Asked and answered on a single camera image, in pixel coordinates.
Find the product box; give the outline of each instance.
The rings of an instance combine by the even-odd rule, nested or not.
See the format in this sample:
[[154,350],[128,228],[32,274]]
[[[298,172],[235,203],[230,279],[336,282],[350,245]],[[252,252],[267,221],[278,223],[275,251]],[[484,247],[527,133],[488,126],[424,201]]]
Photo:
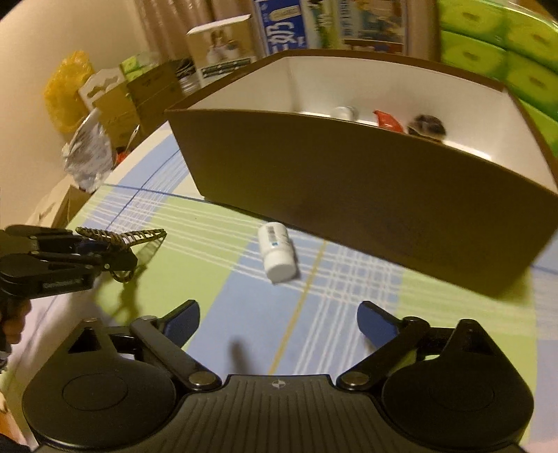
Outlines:
[[406,9],[406,0],[338,0],[341,44],[404,54]]
[[171,62],[117,85],[93,105],[113,149],[125,147],[138,125],[145,138],[165,122],[165,109],[184,97]]
[[41,199],[26,224],[66,228],[90,197],[91,194],[79,189],[74,179],[67,175]]
[[301,0],[306,40],[310,49],[340,47],[335,0]]
[[192,28],[186,35],[200,85],[257,60],[251,17],[232,17]]
[[308,47],[299,0],[254,0],[254,15],[266,55]]
[[[434,115],[446,136],[375,127],[378,110],[405,128]],[[558,228],[558,162],[535,123],[503,83],[452,66],[288,50],[167,116],[208,200],[480,293],[509,291]]]

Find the wall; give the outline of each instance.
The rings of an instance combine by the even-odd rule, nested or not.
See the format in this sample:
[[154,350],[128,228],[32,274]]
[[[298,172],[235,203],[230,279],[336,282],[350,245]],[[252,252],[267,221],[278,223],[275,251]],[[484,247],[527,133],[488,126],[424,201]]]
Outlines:
[[64,176],[42,91],[80,49],[96,69],[146,50],[133,0],[23,0],[0,22],[0,228],[24,223]]

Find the ridged black surface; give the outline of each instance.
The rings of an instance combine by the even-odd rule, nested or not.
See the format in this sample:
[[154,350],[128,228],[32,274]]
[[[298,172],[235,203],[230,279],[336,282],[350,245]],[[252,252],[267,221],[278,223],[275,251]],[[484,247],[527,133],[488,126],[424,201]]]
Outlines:
[[[52,447],[39,449],[40,453],[56,451]],[[501,453],[521,451],[510,446]],[[433,450],[400,436],[386,424],[366,395],[339,391],[326,376],[232,376],[216,392],[187,397],[169,424],[150,438],[114,452],[432,453]]]

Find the human hand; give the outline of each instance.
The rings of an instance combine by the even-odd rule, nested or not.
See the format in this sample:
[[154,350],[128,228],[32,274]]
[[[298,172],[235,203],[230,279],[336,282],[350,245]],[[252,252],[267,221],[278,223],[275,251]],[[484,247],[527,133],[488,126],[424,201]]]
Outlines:
[[21,332],[25,327],[25,317],[31,311],[31,301],[29,299],[20,303],[16,314],[2,322],[2,330],[6,336],[6,341],[10,344],[17,344],[21,341]]

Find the white object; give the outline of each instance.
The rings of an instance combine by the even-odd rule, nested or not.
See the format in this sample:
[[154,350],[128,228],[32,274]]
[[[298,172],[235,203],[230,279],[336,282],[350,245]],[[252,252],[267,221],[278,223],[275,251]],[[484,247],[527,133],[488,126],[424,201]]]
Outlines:
[[344,119],[345,121],[356,121],[358,118],[358,112],[354,107],[344,105],[342,107],[335,107],[331,111],[331,117]]
[[125,81],[126,79],[120,68],[101,69],[87,79],[78,93],[89,111],[92,112],[94,109],[93,103],[97,99]]
[[272,283],[285,282],[296,274],[295,251],[285,226],[269,222],[258,229],[263,269]]
[[186,42],[201,86],[256,61],[259,45],[249,14],[194,27]]

